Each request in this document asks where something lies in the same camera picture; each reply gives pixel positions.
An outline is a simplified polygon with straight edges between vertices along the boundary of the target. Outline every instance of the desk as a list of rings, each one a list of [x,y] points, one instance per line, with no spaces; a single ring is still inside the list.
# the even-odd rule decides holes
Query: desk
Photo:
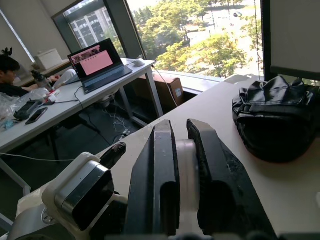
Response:
[[[148,85],[153,96],[153,103],[158,117],[163,116],[162,107],[160,104],[157,88],[154,82],[151,66],[155,64],[154,61],[145,61],[144,66],[133,67],[129,66],[133,70],[132,73],[113,81],[91,93],[85,94],[85,92],[80,89],[76,96],[81,101],[84,108],[89,107],[101,98],[103,98],[108,93],[120,89],[121,96],[125,102],[126,110],[129,113],[132,121],[137,122],[140,125],[146,125],[144,122],[140,121],[136,117],[133,117],[128,98],[126,96],[124,86],[131,83],[141,75],[146,74],[148,79]],[[70,85],[66,85],[60,88],[60,96],[58,97],[59,102],[75,100],[74,93],[82,86],[80,82],[76,82]],[[0,152],[6,153],[19,145],[33,139],[39,134],[45,132],[51,127],[57,125],[63,120],[71,117],[72,115],[80,112],[82,110],[81,104],[79,102],[68,102],[63,104],[55,104],[48,107],[47,112],[35,123],[30,125],[25,125],[25,122],[17,124],[13,128],[0,133]],[[4,170],[17,184],[23,188],[24,195],[30,193],[29,185],[19,177],[5,162],[0,158],[0,168]]]
[[[126,154],[111,170],[115,190],[128,196],[133,166],[153,126],[169,119],[175,139],[183,140],[188,139],[187,119],[196,119],[210,124],[242,162],[276,234],[319,232],[320,208],[316,196],[320,192],[320,139],[315,140],[306,154],[287,164],[268,163],[251,155],[232,117],[232,99],[239,94],[240,87],[247,88],[251,83],[221,82],[126,137],[122,141],[127,144]]]
[[[65,70],[66,68],[68,68],[70,66],[71,66],[71,63],[68,59],[62,60],[62,63],[60,63],[56,66],[53,66],[53,67],[49,68],[48,70],[42,71],[41,74],[45,75],[46,77],[50,77],[52,75],[55,75],[55,74],[61,72],[62,70]],[[24,87],[24,86],[32,83],[34,80],[35,79],[33,76],[28,76],[28,77],[22,79],[21,81],[15,83],[14,85],[17,87]]]

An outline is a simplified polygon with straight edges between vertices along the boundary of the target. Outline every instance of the laptop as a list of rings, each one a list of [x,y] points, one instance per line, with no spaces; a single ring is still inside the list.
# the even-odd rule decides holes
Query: laptop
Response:
[[[111,39],[107,39],[68,56],[82,82],[84,93],[112,83],[132,70],[124,66]]]

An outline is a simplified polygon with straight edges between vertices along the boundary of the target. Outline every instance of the black leather bag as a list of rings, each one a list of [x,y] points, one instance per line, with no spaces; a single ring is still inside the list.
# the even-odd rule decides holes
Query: black leather bag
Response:
[[[257,158],[286,163],[304,154],[319,127],[319,87],[278,76],[241,88],[232,102],[233,120],[246,148]]]

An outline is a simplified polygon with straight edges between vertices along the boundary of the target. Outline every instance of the white panel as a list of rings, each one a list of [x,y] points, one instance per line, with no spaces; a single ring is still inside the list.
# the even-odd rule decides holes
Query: white panel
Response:
[[[24,66],[25,69],[28,70],[31,67],[32,62],[1,15],[0,29],[0,51],[4,50],[5,48],[13,48],[13,54],[11,57],[17,60],[21,65]]]
[[[41,0],[50,16],[54,16],[77,0]]]
[[[272,66],[320,73],[320,0],[271,0]]]
[[[0,8],[33,56],[57,49],[67,59],[70,51],[40,0],[0,0]]]

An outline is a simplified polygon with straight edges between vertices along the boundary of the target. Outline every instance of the laptop keyboard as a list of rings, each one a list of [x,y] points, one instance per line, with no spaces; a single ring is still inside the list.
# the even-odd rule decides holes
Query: laptop keyboard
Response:
[[[93,85],[93,84],[96,84],[96,83],[98,83],[98,82],[100,82],[100,81],[102,81],[102,80],[105,80],[106,78],[108,78],[108,77],[110,77],[110,76],[112,76],[112,75],[115,75],[115,74],[117,74],[117,73],[119,73],[119,72],[121,72],[121,71],[123,71],[123,70],[125,70],[125,66],[118,67],[118,68],[115,69],[115,70],[112,70],[112,71],[110,71],[110,72],[108,72],[108,73],[103,74],[103,75],[100,76],[100,77],[97,77],[97,78],[95,78],[95,79],[92,79],[92,80],[89,81],[89,82],[86,82],[84,85],[85,85],[85,87],[87,88],[87,87],[89,87],[89,86],[91,86],[91,85]]]

